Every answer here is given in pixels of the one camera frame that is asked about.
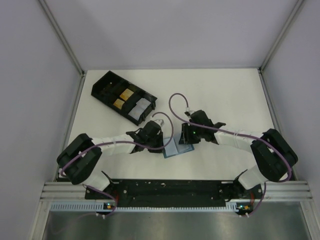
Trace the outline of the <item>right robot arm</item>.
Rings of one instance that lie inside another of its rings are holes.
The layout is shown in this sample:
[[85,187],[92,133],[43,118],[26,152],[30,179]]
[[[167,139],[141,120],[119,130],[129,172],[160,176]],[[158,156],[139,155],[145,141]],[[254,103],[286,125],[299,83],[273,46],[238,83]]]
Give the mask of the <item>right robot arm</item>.
[[255,165],[240,173],[235,184],[246,190],[267,181],[279,182],[283,176],[291,178],[292,167],[298,156],[283,136],[273,128],[264,132],[235,131],[226,128],[223,122],[213,123],[203,110],[184,113],[184,122],[179,144],[198,144],[201,140],[221,146],[228,146],[253,155]]

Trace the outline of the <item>blue card holder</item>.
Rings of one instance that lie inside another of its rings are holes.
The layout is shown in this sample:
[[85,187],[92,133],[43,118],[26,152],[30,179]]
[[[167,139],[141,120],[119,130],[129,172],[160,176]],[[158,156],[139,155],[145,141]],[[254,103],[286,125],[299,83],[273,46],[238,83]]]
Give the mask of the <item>blue card holder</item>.
[[182,155],[194,150],[192,144],[179,144],[180,137],[178,134],[173,136],[173,139],[163,150],[163,157],[165,159],[171,158],[177,155]]

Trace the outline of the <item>white credit card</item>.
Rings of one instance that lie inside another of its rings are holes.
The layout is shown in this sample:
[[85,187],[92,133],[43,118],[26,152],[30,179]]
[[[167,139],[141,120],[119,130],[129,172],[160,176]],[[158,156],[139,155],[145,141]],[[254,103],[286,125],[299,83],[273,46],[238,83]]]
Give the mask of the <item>white credit card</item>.
[[143,110],[146,110],[151,104],[152,103],[145,98],[141,98],[139,101],[136,102],[136,105]]

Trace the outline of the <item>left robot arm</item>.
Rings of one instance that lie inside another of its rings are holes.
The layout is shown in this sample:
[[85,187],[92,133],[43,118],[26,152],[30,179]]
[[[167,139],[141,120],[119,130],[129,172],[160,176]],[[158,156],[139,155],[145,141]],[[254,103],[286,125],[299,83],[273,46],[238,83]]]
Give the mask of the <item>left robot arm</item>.
[[57,157],[57,164],[73,185],[89,185],[103,191],[111,183],[103,170],[105,157],[134,154],[144,149],[150,153],[162,153],[163,125],[162,119],[150,120],[136,131],[104,138],[91,138],[81,133]]

